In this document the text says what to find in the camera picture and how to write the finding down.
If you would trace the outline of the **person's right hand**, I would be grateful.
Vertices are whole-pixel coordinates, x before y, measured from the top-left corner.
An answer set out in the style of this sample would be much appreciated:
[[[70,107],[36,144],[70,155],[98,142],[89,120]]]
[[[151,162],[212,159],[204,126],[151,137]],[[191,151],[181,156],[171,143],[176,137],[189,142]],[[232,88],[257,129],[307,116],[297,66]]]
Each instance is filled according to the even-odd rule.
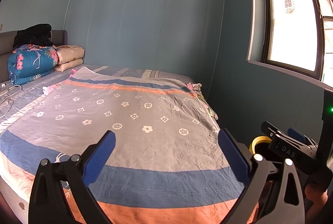
[[[327,191],[322,191],[316,184],[310,183],[305,188],[305,195],[313,203],[305,214],[305,223],[314,223],[317,215],[328,200]]]

